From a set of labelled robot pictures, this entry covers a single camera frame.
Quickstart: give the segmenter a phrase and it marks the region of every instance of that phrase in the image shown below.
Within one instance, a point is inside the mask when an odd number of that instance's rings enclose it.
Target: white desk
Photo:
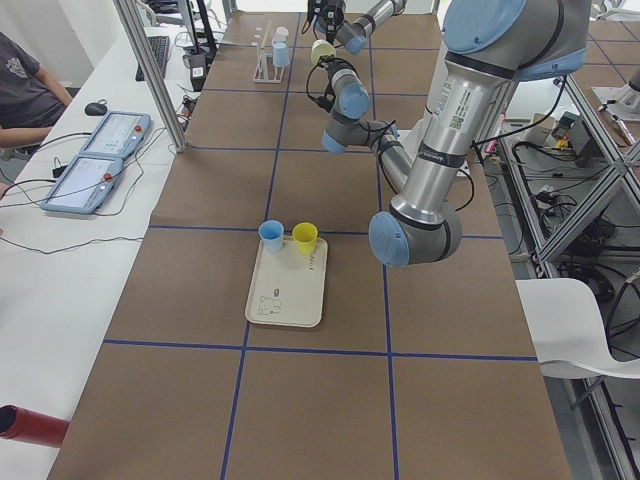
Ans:
[[[176,108],[184,94],[179,85],[190,88],[182,51],[173,47],[179,31],[177,27],[148,31],[150,35],[171,37],[165,83]],[[92,131],[100,117],[88,117],[84,107],[102,98],[112,110],[149,113],[152,132],[162,127],[147,84],[134,80],[136,67],[123,31],[48,138]],[[51,178],[54,157],[68,163],[85,141],[86,137],[72,137],[45,147],[34,155],[18,180]],[[50,215],[34,205],[0,208],[4,237],[53,250],[97,238],[144,236],[173,162],[170,144],[165,132],[141,157],[144,176],[121,214],[77,219]],[[120,208],[139,171],[135,165],[126,170],[100,212]],[[43,198],[51,187],[39,185],[25,185],[34,200]],[[26,201],[18,189],[10,192],[1,206]],[[60,418],[72,417],[138,248],[138,242],[115,241],[42,255],[0,242],[0,405],[14,404]],[[54,448],[1,440],[0,478],[44,479],[57,452]]]

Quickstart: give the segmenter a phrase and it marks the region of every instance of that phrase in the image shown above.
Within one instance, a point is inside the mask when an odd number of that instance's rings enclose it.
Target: dark shirt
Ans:
[[[0,126],[50,127],[64,104],[35,77],[40,64],[0,33]]]

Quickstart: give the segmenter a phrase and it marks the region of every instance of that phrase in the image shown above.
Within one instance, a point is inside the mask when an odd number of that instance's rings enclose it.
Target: chair seat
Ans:
[[[572,278],[516,281],[542,373],[555,378],[640,378],[640,360],[609,353],[598,303]]]

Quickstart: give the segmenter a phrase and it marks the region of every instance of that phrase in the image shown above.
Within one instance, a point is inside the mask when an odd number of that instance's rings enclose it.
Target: person's arm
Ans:
[[[45,139],[53,127],[2,128],[0,126],[0,148],[37,145]]]
[[[69,92],[67,92],[67,89],[62,86],[56,76],[42,65],[36,72],[35,77],[40,80],[45,87],[51,90],[51,93],[58,97],[58,100],[60,100],[65,107],[71,103],[71,100],[73,100],[71,95],[69,95]]]

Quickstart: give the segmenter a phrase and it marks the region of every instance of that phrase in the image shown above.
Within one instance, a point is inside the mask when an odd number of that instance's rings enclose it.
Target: black mouse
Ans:
[[[104,103],[91,102],[84,107],[84,113],[91,115],[92,117],[99,117],[107,113],[107,106]]]

